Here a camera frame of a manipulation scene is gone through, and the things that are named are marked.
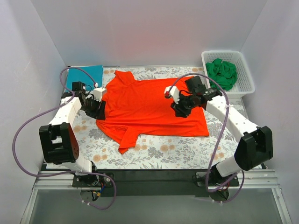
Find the orange t shirt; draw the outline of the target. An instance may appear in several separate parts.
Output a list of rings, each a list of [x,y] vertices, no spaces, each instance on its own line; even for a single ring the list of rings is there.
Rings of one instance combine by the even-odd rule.
[[[202,108],[195,108],[187,118],[176,117],[164,90],[174,78],[136,80],[130,71],[115,71],[106,85],[105,120],[97,127],[119,144],[124,154],[136,145],[139,135],[208,137]]]

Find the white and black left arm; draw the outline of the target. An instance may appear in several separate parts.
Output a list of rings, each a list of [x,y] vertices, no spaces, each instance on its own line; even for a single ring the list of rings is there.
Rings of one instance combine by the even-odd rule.
[[[77,181],[90,187],[97,186],[100,178],[94,175],[97,169],[95,164],[80,154],[72,127],[79,111],[84,111],[93,119],[105,119],[106,103],[102,99],[105,93],[103,87],[96,87],[87,93],[83,82],[74,82],[72,90],[62,95],[61,107],[51,122],[39,128],[45,161],[68,168]]]

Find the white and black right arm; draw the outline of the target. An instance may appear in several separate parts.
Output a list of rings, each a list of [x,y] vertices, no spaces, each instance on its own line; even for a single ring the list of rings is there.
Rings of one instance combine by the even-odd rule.
[[[218,184],[221,188],[240,171],[249,171],[272,159],[273,139],[269,127],[259,127],[233,108],[227,94],[219,85],[216,88],[206,88],[200,79],[202,75],[198,73],[189,73],[188,77],[185,81],[187,95],[175,84],[164,90],[165,98],[173,99],[171,108],[175,115],[187,118],[192,109],[201,107],[222,122],[220,135],[228,129],[238,142],[233,156],[215,165],[208,165],[204,176],[206,186]]]

